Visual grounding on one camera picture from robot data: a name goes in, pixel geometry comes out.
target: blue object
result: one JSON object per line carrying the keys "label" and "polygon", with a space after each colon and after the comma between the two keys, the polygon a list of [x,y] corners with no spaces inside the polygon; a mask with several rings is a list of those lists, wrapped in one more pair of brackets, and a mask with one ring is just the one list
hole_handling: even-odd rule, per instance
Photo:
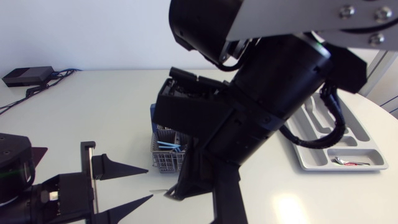
{"label": "blue object", "polygon": [[157,143],[164,145],[164,146],[159,145],[159,149],[173,149],[176,152],[181,152],[180,145],[178,144],[162,142],[162,141],[157,141]]}
{"label": "blue object", "polygon": [[[156,103],[150,105],[150,108],[149,108],[150,109],[150,121],[152,121],[152,119],[154,118],[155,106],[156,106]],[[157,130],[157,124],[152,122],[152,132],[156,133],[156,130]]]}

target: gray plastic tray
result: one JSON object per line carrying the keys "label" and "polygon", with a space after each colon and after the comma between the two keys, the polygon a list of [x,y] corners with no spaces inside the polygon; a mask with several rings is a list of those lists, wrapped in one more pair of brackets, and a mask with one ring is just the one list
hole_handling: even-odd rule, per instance
{"label": "gray plastic tray", "polygon": [[[304,170],[384,170],[388,164],[376,143],[342,100],[340,106],[346,121],[346,132],[341,141],[328,149],[309,149],[293,144]],[[326,136],[334,127],[334,118],[314,93],[286,122],[291,132],[300,139],[312,140]],[[345,161],[367,162],[370,166],[343,166],[335,157]]]}

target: white table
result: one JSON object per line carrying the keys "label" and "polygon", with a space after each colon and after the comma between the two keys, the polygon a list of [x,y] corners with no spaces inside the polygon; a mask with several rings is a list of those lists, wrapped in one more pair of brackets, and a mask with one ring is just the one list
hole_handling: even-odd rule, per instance
{"label": "white table", "polygon": [[[97,183],[104,211],[168,189],[178,174],[160,174],[149,151],[149,106],[168,70],[78,72],[0,116],[0,132],[28,136],[49,151],[35,183],[80,171],[80,142],[96,141],[95,154],[149,169]],[[218,80],[232,73],[196,70]],[[0,84],[0,105],[21,99],[26,87]],[[293,147],[277,133],[241,168],[249,223],[398,223],[398,120],[359,95],[341,98],[364,124],[389,163],[380,172],[314,172],[301,169]],[[211,194],[182,202],[155,194],[120,223],[209,223]]]}

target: utensil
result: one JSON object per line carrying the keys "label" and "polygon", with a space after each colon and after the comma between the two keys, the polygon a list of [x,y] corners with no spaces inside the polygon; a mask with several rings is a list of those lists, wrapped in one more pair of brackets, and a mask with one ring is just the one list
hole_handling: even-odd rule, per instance
{"label": "utensil", "polygon": [[367,165],[370,166],[369,163],[367,162],[351,162],[351,161],[344,161],[341,158],[339,158],[338,156],[335,157],[336,161],[341,164],[341,165],[347,165],[347,164],[356,164],[356,165]]}

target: white wall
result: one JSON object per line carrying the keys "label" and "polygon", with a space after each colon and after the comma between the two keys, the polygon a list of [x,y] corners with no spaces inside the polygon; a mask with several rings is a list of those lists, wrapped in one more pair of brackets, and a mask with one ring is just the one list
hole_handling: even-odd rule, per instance
{"label": "white wall", "polygon": [[0,77],[17,67],[214,68],[179,46],[167,0],[2,0]]}

